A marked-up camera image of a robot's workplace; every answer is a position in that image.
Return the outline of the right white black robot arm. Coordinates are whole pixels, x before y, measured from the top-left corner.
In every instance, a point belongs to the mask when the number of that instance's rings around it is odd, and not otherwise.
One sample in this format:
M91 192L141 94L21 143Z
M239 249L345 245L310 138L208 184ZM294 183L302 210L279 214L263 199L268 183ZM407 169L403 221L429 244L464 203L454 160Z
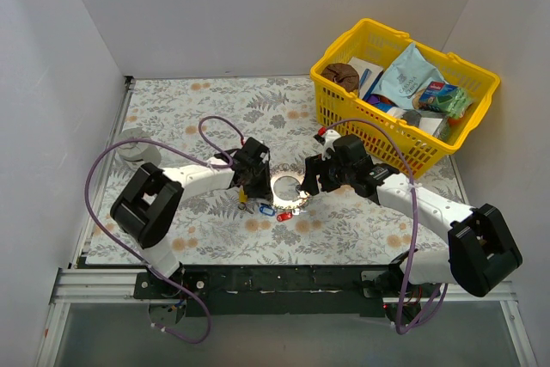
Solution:
M474 208L411 185L398 169L373 163L355 135L330 130L315 139L323 150L306 159L302 191L315 196L349 186L364 199L416 219L447 244L445 250L400 254L376 279L377 288L408 296L420 284L457 284L483 297L523 263L498 208Z

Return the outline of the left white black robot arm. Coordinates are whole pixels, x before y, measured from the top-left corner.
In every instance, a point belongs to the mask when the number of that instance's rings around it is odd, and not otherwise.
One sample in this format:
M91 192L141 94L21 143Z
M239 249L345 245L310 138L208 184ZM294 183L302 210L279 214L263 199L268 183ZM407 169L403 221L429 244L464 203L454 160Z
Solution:
M167 233L181 201L215 190L240 187L250 199L272 200L270 150L248 138L243 146L210 158L204 166L140 166L113 203L110 214L138 245L138 253L157 271L153 287L162 297L176 297L183 286Z

